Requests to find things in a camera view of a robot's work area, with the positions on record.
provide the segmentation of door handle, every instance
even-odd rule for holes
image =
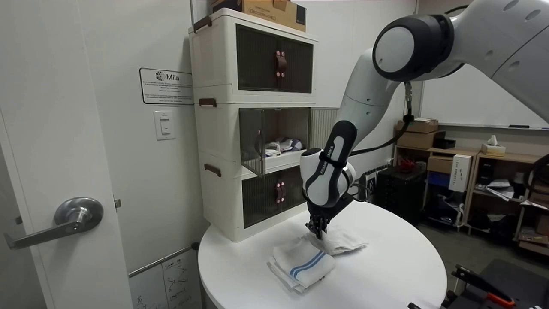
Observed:
[[[54,212],[52,222],[56,227],[30,234],[27,237],[13,239],[3,234],[9,249],[30,248],[35,244],[49,243],[73,234],[87,232],[100,224],[102,206],[97,200],[78,196],[66,200]]]

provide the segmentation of floor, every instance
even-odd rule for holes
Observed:
[[[449,273],[456,265],[478,273],[493,260],[512,263],[549,279],[549,258],[545,256],[516,249],[512,244],[493,243],[478,234],[468,236],[438,225],[420,224],[416,229],[438,251],[447,272],[447,284],[452,284]]]

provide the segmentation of wall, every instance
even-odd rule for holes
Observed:
[[[25,236],[21,225],[15,225],[16,217],[11,181],[0,150],[0,234]],[[0,239],[0,308],[46,308],[30,251],[9,251],[3,239]]]
[[[471,0],[420,0],[420,14],[442,14],[452,7],[466,6]],[[449,140],[456,140],[456,148],[478,150],[492,134],[505,146],[507,153],[546,155],[549,134],[538,131],[504,131],[492,128],[442,128]]]
[[[306,7],[306,33],[318,40],[317,61],[317,109],[311,112],[311,145],[320,148],[327,140],[349,73],[361,52],[371,49],[377,35],[390,21],[414,13],[409,0],[294,0]],[[402,116],[402,88],[394,93],[380,124],[358,148],[370,148],[392,138],[392,126]],[[358,174],[383,165],[390,148],[349,158]]]
[[[195,13],[205,0],[193,0]],[[190,73],[186,0],[80,2],[128,272],[198,241],[203,231],[191,105],[143,105],[138,69]],[[155,141],[154,110],[172,110]]]

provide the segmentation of folded cloth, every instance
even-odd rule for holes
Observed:
[[[365,248],[365,243],[349,232],[342,232],[335,227],[329,227],[327,232],[322,232],[322,241],[315,239],[315,236],[308,234],[310,243],[325,251],[330,256],[349,255]]]
[[[289,291],[301,294],[320,282],[335,263],[306,237],[299,237],[274,248],[267,265]]]

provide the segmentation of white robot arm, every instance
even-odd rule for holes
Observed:
[[[387,25],[359,55],[323,150],[301,157],[303,194],[317,237],[347,203],[346,158],[380,121],[399,83],[476,67],[549,122],[549,2],[474,0],[457,18],[411,16]]]

